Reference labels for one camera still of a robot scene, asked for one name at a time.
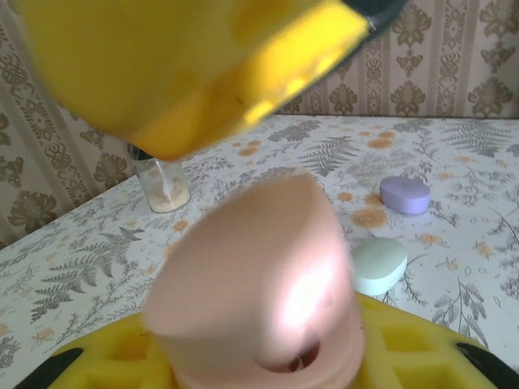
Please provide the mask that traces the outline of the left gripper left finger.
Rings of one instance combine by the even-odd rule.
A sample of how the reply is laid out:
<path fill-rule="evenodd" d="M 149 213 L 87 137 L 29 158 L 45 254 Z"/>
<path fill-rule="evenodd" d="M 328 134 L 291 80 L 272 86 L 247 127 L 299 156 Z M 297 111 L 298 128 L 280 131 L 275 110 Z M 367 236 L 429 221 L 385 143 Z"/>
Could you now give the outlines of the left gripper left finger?
<path fill-rule="evenodd" d="M 171 389 L 178 383 L 139 318 L 121 318 L 56 350 L 17 388 Z"/>

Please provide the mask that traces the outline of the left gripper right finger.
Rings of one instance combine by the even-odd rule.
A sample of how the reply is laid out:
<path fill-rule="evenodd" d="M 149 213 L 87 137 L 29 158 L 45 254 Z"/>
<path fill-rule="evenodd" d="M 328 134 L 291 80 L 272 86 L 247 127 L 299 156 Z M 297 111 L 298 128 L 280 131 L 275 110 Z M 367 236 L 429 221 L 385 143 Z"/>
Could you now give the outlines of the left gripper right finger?
<path fill-rule="evenodd" d="M 518 373 L 477 340 L 357 295 L 366 337 L 352 388 L 518 388 Z"/>

